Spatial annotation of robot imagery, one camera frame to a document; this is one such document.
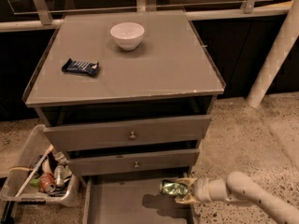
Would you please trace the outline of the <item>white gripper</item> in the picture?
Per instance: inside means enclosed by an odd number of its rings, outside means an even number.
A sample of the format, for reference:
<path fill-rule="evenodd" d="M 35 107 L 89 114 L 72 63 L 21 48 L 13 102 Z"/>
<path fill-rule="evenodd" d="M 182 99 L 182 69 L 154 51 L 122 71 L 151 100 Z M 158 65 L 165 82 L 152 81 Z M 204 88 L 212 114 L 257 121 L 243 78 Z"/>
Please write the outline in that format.
<path fill-rule="evenodd" d="M 184 197 L 176 197 L 175 202 L 180 204 L 191 204 L 191 203 L 210 203 L 212 201 L 209 192 L 209 179 L 208 178 L 196 178 L 182 177 L 178 178 L 179 184 L 184 184 L 188 187 L 193 185 L 193 196 L 187 194 Z"/>

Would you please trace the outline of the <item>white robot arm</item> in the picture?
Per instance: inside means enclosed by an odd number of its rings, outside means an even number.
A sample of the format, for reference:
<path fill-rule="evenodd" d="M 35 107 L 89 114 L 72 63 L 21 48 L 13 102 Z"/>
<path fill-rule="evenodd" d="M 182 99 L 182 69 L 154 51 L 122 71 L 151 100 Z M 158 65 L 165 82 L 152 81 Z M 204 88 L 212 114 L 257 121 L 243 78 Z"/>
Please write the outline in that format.
<path fill-rule="evenodd" d="M 175 201 L 181 204 L 224 202 L 252 203 L 260 207 L 277 224 L 299 224 L 299 209 L 270 194 L 248 175 L 234 171 L 226 178 L 179 178 L 189 192 Z"/>

